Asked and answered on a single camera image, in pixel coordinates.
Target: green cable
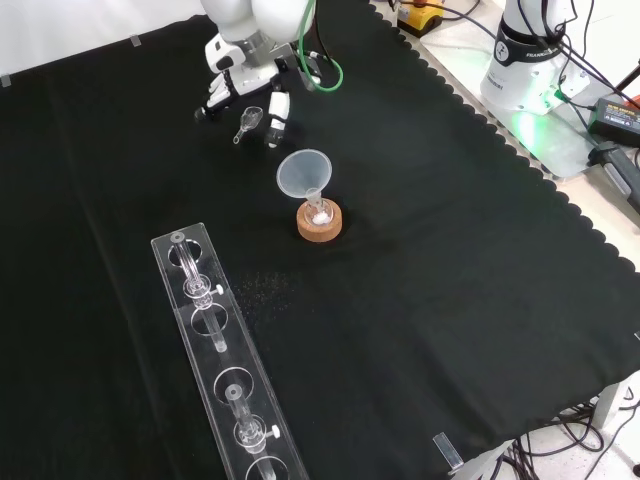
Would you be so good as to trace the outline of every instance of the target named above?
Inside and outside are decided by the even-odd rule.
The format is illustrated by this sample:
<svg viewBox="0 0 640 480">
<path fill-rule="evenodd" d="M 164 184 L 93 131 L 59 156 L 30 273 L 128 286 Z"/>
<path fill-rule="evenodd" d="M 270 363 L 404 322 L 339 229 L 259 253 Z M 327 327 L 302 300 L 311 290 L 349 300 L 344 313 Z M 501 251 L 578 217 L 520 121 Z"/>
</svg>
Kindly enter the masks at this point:
<svg viewBox="0 0 640 480">
<path fill-rule="evenodd" d="M 302 65 L 302 70 L 304 70 L 305 75 L 307 76 L 307 78 L 309 79 L 309 81 L 311 82 L 311 84 L 314 86 L 314 88 L 320 92 L 323 93 L 332 93 L 335 92 L 337 89 L 340 88 L 340 86 L 342 85 L 342 80 L 344 79 L 344 73 L 342 72 L 342 67 L 340 67 L 340 64 L 338 62 L 336 62 L 333 58 L 331 59 L 331 61 L 333 62 L 333 64 L 335 65 L 335 67 L 338 69 L 338 73 L 340 74 L 340 77 L 338 78 L 338 82 L 333 86 L 333 87 L 322 87 L 320 85 L 318 85 L 316 83 L 316 81 L 313 79 L 313 77 L 311 76 L 311 73 L 309 73 L 309 67 L 307 66 L 307 61 L 304 58 L 304 27 L 307 24 L 307 21 L 309 20 L 309 15 L 311 14 L 311 12 L 313 11 L 313 7 L 315 6 L 315 0 L 309 0 L 307 2 L 307 8 L 304 12 L 304 17 L 302 19 L 302 24 L 300 25 L 300 38 L 298 39 L 298 56 L 300 57 L 300 63 Z"/>
</svg>

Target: metal clip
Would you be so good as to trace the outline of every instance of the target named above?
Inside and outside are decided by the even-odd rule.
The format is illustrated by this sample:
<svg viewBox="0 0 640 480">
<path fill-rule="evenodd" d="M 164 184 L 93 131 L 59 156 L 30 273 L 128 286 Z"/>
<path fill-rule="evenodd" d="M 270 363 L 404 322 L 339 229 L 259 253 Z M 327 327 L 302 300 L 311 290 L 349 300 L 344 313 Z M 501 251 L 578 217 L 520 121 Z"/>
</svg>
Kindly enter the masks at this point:
<svg viewBox="0 0 640 480">
<path fill-rule="evenodd" d="M 439 433 L 438 435 L 433 437 L 433 441 L 438 447 L 438 450 L 440 450 L 440 453 L 442 454 L 444 459 L 447 461 L 447 463 L 451 467 L 449 476 L 455 475 L 456 472 L 460 470 L 464 465 L 464 461 L 462 460 L 462 457 L 458 455 L 458 452 L 456 451 L 455 448 L 453 448 L 453 445 L 451 445 L 451 442 L 449 441 L 449 439 L 447 438 L 444 432 Z"/>
</svg>

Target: black cloth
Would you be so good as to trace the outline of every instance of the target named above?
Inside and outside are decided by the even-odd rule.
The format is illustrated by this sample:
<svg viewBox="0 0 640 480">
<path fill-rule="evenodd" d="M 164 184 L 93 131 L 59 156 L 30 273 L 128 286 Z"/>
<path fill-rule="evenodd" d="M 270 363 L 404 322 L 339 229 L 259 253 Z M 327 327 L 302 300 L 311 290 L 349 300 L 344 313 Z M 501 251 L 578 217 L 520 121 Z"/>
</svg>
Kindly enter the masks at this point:
<svg viewBox="0 0 640 480">
<path fill-rule="evenodd" d="M 366 3 L 322 3 L 345 82 L 287 74 L 275 150 L 232 144 L 268 92 L 193 123 L 203 17 L 0 91 L 1 478 L 224 478 L 149 244 L 197 222 L 311 478 L 438 478 L 436 434 L 470 459 L 640 370 L 632 265 Z M 275 182 L 300 148 L 326 245 Z"/>
</svg>

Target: acrylic holder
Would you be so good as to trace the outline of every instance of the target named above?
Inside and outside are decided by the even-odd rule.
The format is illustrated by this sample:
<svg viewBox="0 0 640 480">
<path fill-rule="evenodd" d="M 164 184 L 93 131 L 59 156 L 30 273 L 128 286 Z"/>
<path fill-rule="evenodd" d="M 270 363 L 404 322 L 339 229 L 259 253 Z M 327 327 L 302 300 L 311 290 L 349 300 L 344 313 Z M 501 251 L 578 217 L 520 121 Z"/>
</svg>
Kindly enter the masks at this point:
<svg viewBox="0 0 640 480">
<path fill-rule="evenodd" d="M 308 480 L 203 224 L 152 240 L 230 480 Z"/>
</svg>

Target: yellow device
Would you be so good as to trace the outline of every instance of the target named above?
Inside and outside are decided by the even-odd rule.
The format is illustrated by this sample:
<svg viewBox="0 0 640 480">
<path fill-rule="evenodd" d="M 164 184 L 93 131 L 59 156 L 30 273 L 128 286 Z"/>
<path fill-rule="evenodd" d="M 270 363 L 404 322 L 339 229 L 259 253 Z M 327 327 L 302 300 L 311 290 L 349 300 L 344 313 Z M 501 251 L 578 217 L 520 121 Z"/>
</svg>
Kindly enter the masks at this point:
<svg viewBox="0 0 640 480">
<path fill-rule="evenodd" d="M 416 5 L 400 5 L 398 8 L 398 28 L 405 32 L 422 37 L 442 23 L 443 11 L 439 8 Z M 444 0 L 430 0 L 435 5 L 444 4 Z"/>
</svg>

